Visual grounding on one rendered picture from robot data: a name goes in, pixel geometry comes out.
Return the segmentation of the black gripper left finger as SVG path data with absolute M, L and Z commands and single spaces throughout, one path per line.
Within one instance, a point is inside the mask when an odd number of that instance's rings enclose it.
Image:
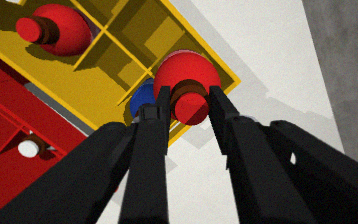
M 170 99 L 170 86 L 161 86 L 130 126 L 100 126 L 3 206 L 0 224 L 96 224 L 128 170 L 117 224 L 170 224 Z

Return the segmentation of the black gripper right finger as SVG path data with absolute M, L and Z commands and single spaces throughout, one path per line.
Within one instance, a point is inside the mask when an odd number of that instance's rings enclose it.
M 358 224 L 357 161 L 291 122 L 240 114 L 219 85 L 209 96 L 239 224 Z

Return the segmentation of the yellow divided crate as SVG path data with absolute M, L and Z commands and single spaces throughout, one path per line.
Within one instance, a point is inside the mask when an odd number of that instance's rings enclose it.
M 83 55 L 55 56 L 19 36 L 17 20 L 45 4 L 79 9 L 102 30 Z M 222 86 L 229 67 L 169 0 L 0 0 L 0 59 L 95 131 L 113 121 L 130 126 L 131 97 L 178 49 L 210 61 Z

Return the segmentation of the red crate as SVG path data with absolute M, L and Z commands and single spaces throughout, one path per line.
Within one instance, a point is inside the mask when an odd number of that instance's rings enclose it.
M 56 150 L 21 155 L 29 130 Z M 94 131 L 0 59 L 0 209 Z

